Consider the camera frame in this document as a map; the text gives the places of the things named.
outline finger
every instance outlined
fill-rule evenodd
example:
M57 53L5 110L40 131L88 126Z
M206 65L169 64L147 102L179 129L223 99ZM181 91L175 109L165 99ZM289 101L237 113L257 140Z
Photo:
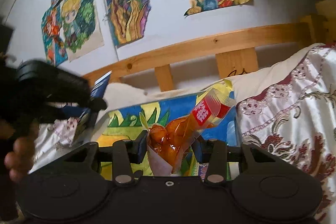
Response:
M27 137L18 138L14 142L13 151L19 156L32 157L35 153L34 141Z
M6 140L14 134L15 130L5 120L0 120L0 139Z
M40 125L38 122L34 121L30 124L29 128L29 136L31 136L33 139L36 139L39 134Z
M4 164L7 169L27 172L33 167L33 160L30 157L20 157L14 152L9 152L5 157Z
M11 169L9 171L9 177L14 182L20 182L25 175L27 175L27 172L22 172L16 169Z

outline bedsheet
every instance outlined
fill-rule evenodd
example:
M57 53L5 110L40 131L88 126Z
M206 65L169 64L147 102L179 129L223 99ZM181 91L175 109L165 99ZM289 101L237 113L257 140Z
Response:
M323 200L315 218L336 223L335 44L313 47L281 81L236 108L243 141L318 179Z

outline wooden bed frame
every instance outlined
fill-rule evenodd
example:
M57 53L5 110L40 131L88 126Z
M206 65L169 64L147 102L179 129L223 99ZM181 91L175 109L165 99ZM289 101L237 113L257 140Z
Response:
M226 78L234 70L253 72L258 70L255 47L288 42L298 42L300 47L325 43L328 30L324 21L324 16L309 15L299 23L255 27L192 39L121 60L83 77L93 85L98 78L112 71L110 82L121 82L123 76L154 68L160 90L174 90L170 64L209 55L216 56L221 78Z

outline screw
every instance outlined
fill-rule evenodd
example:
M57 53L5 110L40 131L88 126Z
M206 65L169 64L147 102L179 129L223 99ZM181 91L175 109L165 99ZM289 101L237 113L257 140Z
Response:
M221 175L210 175L208 176L207 180L212 183L219 183L219 182L222 182L224 178Z
M172 182L172 181L166 181L166 186L173 186L174 185L174 182Z
M115 178L115 181L120 183L120 184L129 183L129 182L132 181L132 178L129 175L118 175Z

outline plastic food package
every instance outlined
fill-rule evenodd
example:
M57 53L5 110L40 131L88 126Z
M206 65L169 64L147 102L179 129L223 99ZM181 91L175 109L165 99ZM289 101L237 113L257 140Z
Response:
M204 129L219 125L234 105L234 99L211 89L189 115L172 120L166 127L160 124L148 126L143 117L142 124L148 130L148 160L153 174L170 176L177 173L188 147Z

